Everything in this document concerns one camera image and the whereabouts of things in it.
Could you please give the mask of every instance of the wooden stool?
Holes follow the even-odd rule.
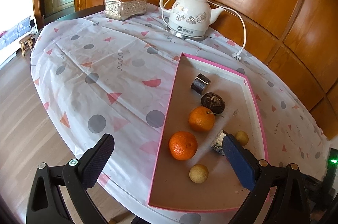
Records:
[[[29,34],[25,37],[23,37],[20,41],[19,44],[21,44],[21,52],[22,52],[22,57],[25,58],[25,51],[26,49],[26,44],[29,45],[30,50],[32,51],[33,49],[33,41],[32,41],[32,34]]]

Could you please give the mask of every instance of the blue gripper pad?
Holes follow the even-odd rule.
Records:
[[[230,162],[231,167],[234,169],[242,186],[252,191],[256,184],[255,171],[245,159],[243,153],[236,146],[232,138],[234,138],[233,135],[224,136],[222,144],[224,154]]]

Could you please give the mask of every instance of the power cord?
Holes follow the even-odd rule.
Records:
[[[165,2],[165,4],[164,4],[164,6],[163,7],[166,7],[166,5],[167,5],[167,3],[169,2],[170,0],[167,0],[166,2]],[[243,21],[243,19],[242,19],[242,17],[241,17],[241,15],[236,11],[236,10],[233,10],[232,8],[230,8],[230,7],[225,7],[225,6],[222,6],[222,5],[218,5],[218,4],[215,4],[215,3],[213,3],[213,2],[211,2],[211,1],[207,1],[207,2],[209,2],[210,4],[212,4],[212,5],[215,5],[215,6],[217,6],[217,7],[221,7],[221,8],[223,8],[225,11],[227,11],[227,12],[229,12],[229,11],[232,11],[232,12],[234,12],[238,17],[239,17],[239,19],[241,20],[241,22],[242,22],[242,25],[243,25],[243,31],[244,31],[244,43],[243,43],[243,46],[242,46],[242,48],[238,51],[238,52],[235,52],[233,55],[232,55],[232,57],[234,58],[234,59],[236,59],[237,61],[240,61],[241,60],[241,53],[242,53],[242,51],[243,51],[243,49],[245,48],[245,45],[246,45],[246,28],[245,28],[245,24],[244,24],[244,21]],[[163,20],[163,22],[166,24],[166,25],[168,25],[167,24],[167,22],[164,20],[164,11],[162,11],[162,20]]]

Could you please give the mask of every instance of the plug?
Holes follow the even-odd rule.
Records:
[[[239,55],[237,55],[236,52],[233,54],[233,58],[234,58],[235,60],[239,61],[239,62],[241,61],[241,57],[240,57]]]

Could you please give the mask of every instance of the kettle base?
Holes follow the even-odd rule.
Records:
[[[181,39],[189,39],[189,40],[193,40],[193,41],[203,41],[205,39],[205,36],[196,38],[196,37],[190,37],[190,36],[184,35],[182,33],[175,31],[175,30],[172,30],[171,28],[169,28],[169,26],[166,27],[166,30],[168,32],[170,32],[171,34],[173,34],[176,37],[179,37]]]

